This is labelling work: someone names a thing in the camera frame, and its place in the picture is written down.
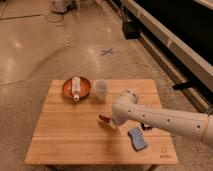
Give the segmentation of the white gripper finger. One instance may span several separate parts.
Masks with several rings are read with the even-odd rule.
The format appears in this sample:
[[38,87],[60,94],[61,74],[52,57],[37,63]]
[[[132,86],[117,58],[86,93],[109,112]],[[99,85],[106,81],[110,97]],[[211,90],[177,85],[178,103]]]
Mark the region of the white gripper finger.
[[109,116],[99,115],[98,121],[102,124],[109,126],[112,129],[116,129],[116,126],[112,122],[112,118]]

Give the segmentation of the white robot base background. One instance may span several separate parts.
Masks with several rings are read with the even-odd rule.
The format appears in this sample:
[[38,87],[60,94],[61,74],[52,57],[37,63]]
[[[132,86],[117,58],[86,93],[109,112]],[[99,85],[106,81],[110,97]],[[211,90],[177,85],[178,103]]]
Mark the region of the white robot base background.
[[79,0],[49,0],[50,9],[55,13],[66,13],[71,8],[79,7]]

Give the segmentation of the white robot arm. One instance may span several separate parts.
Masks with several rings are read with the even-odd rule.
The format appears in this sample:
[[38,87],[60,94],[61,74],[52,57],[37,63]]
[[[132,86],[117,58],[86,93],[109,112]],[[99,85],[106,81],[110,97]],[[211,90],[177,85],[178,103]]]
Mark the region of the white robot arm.
[[200,141],[213,148],[213,115],[145,107],[139,105],[138,100],[139,96],[134,91],[122,92],[112,103],[112,115],[99,115],[99,120],[112,127],[132,120]]

